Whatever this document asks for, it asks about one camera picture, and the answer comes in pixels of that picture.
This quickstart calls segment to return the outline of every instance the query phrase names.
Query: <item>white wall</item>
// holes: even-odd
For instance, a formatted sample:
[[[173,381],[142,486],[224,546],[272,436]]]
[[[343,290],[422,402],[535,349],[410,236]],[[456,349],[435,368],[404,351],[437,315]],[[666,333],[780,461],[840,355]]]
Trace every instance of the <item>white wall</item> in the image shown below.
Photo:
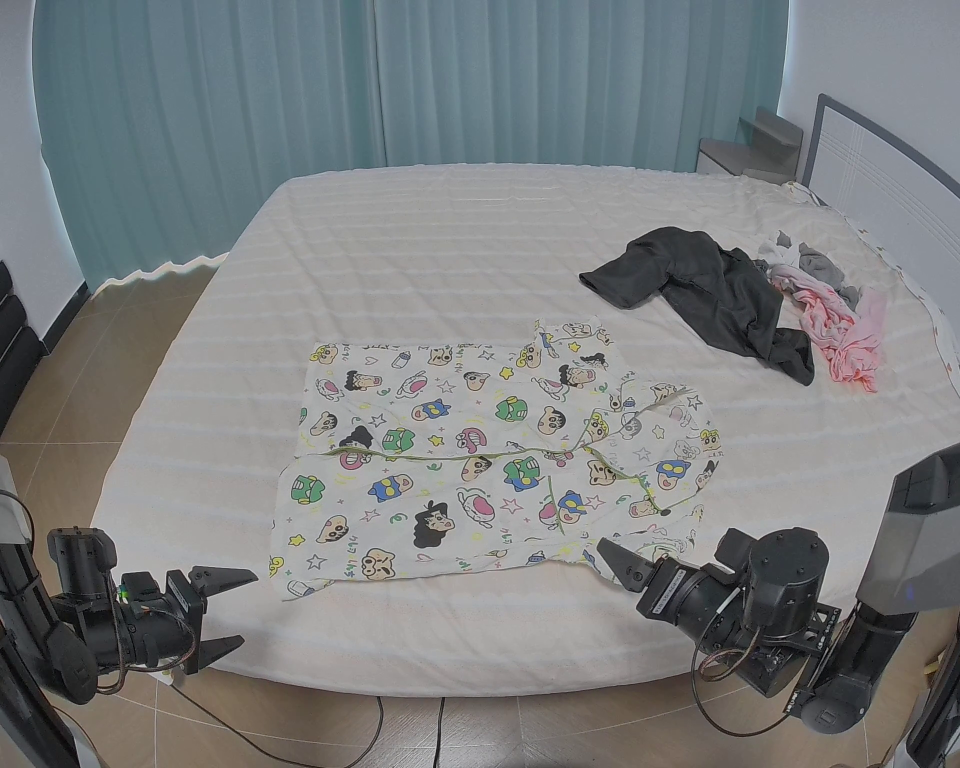
[[[84,281],[40,158],[34,0],[0,0],[0,259],[41,339]]]
[[[813,129],[826,93],[960,180],[960,0],[790,0],[780,115]]]

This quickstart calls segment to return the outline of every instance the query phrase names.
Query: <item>bed sheet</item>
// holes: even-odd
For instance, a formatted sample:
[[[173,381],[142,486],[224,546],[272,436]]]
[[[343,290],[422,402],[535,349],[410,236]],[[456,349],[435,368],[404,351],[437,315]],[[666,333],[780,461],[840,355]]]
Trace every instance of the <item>bed sheet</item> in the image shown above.
[[[778,228],[887,294],[879,393],[804,388],[704,344],[659,296],[607,305],[578,273],[673,225],[723,247]],[[261,578],[211,601],[204,636],[247,639],[217,666],[332,690],[515,695],[626,684],[689,666],[673,627],[588,568],[560,563],[335,584],[281,603],[268,584],[276,480],[291,461],[317,339],[518,347],[535,318],[598,315],[643,378],[688,381],[723,429],[703,491],[702,563],[729,526],[817,530],[825,601],[848,605],[896,472],[960,435],[930,317],[835,211],[789,188],[625,168],[417,166],[286,182],[237,241],[170,347],[108,472],[94,524],[119,571],[193,564]],[[799,327],[785,301],[781,324]]]

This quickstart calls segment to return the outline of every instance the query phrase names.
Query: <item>teal curtain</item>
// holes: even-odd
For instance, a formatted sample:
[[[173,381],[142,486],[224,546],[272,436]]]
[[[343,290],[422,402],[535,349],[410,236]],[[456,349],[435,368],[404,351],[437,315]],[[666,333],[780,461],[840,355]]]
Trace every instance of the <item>teal curtain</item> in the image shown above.
[[[36,0],[43,156],[87,282],[229,250],[285,180],[692,171],[776,110],[788,0]]]
[[[372,2],[37,0],[43,157],[91,288],[228,251],[294,176],[385,162]]]

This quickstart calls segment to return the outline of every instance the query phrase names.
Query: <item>black clothing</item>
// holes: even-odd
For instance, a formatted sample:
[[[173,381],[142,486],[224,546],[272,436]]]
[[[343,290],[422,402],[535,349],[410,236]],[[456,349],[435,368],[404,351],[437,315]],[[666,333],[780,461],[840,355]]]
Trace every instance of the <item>black clothing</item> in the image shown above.
[[[810,338],[777,328],[783,296],[746,253],[724,251],[706,232],[654,229],[580,281],[621,309],[659,290],[711,347],[766,360],[804,386],[813,381]]]

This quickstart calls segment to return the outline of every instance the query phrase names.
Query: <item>headboard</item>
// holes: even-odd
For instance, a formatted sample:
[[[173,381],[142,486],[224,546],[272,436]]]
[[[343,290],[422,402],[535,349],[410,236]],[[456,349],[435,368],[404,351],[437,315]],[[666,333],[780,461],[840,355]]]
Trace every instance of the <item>headboard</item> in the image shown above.
[[[947,332],[950,325],[960,328],[960,183],[873,120],[821,93],[803,185],[868,230],[865,239],[881,244],[881,255],[902,267],[911,290],[925,289],[939,305],[927,307],[935,325],[943,315]]]

